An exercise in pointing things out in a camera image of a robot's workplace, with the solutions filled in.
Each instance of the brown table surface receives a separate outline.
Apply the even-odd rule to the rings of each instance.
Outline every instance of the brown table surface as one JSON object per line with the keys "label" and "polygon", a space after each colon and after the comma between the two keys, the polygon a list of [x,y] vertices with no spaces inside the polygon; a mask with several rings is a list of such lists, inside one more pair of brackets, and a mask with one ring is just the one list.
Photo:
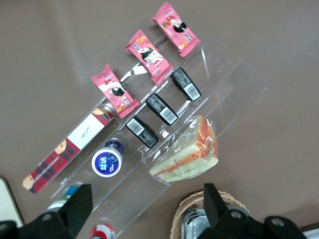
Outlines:
{"label": "brown table surface", "polygon": [[[92,109],[102,94],[90,76],[105,62],[124,74],[124,47],[150,18],[155,0],[0,1],[0,175],[25,223],[50,204],[58,182],[38,195],[21,181]],[[167,238],[182,197],[212,182],[252,216],[319,221],[319,1],[171,0],[201,39],[232,64],[257,70],[267,91],[219,139],[220,162],[174,183],[120,238]]]}

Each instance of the wicker basket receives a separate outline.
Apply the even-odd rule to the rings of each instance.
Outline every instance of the wicker basket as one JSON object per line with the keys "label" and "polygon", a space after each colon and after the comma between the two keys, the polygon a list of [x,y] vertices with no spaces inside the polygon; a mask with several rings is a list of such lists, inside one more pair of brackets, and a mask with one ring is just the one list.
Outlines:
{"label": "wicker basket", "polygon": [[[236,200],[229,193],[218,190],[220,196],[227,205],[236,205],[243,208],[246,208],[244,204]],[[178,207],[177,212],[175,213],[172,227],[170,230],[170,239],[181,239],[181,223],[182,216],[187,209],[199,209],[204,208],[204,191],[192,193],[186,199],[184,199]]]}

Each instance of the plastic wrap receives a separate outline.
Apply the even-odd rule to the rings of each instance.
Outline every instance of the plastic wrap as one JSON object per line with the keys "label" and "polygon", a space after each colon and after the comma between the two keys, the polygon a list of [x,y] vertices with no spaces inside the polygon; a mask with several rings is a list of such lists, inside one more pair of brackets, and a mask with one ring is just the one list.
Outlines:
{"label": "plastic wrap", "polygon": [[217,162],[217,137],[212,122],[204,116],[196,116],[156,161],[150,173],[166,182],[173,182],[200,175]]}

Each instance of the barcode label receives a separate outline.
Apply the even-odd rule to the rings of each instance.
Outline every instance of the barcode label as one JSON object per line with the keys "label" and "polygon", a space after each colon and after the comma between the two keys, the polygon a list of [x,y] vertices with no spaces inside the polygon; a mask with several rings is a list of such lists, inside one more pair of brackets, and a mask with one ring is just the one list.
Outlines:
{"label": "barcode label", "polygon": [[173,112],[168,108],[165,107],[161,112],[160,115],[169,123],[172,124],[177,120],[176,115],[173,114]]}
{"label": "barcode label", "polygon": [[192,83],[186,86],[184,90],[193,101],[200,97],[199,92]]}
{"label": "barcode label", "polygon": [[136,134],[137,136],[139,136],[143,131],[144,128],[143,126],[141,126],[140,123],[138,123],[135,119],[131,119],[126,126],[132,131],[134,132],[134,134]]}

